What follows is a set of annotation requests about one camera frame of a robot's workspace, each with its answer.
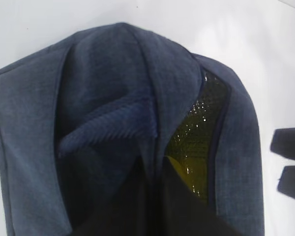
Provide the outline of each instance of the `green mesh panel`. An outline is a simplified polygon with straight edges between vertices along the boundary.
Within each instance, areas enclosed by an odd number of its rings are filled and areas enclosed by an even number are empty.
[[[204,76],[203,91],[172,136],[166,156],[188,187],[207,204],[209,148],[228,88],[212,73],[205,71]]]

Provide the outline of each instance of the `white background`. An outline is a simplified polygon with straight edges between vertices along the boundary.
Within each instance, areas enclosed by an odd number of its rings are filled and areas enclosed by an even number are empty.
[[[78,30],[119,21],[235,70],[260,123],[266,236],[295,236],[295,200],[276,191],[283,167],[295,162],[269,151],[275,128],[295,127],[295,9],[277,0],[0,0],[0,68]]]

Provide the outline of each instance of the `dark object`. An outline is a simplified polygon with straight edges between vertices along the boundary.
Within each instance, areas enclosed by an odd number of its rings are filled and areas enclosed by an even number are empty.
[[[295,128],[277,129],[273,136],[271,151],[295,160]],[[277,189],[295,199],[295,166],[284,168]]]
[[[141,159],[135,165],[112,201],[95,212],[70,236],[146,236],[149,224],[146,207],[148,182]],[[217,218],[182,182],[170,161],[165,158],[161,184],[159,231],[155,236],[239,236],[234,229]]]
[[[271,151],[295,160],[295,128],[277,129],[274,132]]]
[[[295,166],[284,167],[277,189],[295,199]]]

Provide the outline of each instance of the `bag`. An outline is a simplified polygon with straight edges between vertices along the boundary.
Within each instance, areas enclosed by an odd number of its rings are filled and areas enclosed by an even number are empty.
[[[0,178],[8,236],[264,235],[239,78],[125,23],[0,70]]]

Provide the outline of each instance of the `denim-textured fabric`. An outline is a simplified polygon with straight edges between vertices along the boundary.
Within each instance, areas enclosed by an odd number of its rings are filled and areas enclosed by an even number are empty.
[[[158,137],[116,147],[108,142],[100,151],[78,155],[77,163],[83,170],[90,164],[106,168],[106,175],[82,178],[93,186],[89,195],[95,202],[114,193],[137,155],[150,179],[160,175],[166,145],[199,95],[202,66],[232,88],[215,161],[217,214],[244,235],[263,235],[258,124],[239,79],[216,61],[121,23],[78,32],[0,70],[0,175],[8,236],[71,232],[54,148],[92,111],[142,88],[155,102]],[[94,155],[109,158],[92,160]]]
[[[260,138],[252,101],[231,69],[196,57],[232,89],[215,157],[216,213],[243,235],[264,235]]]

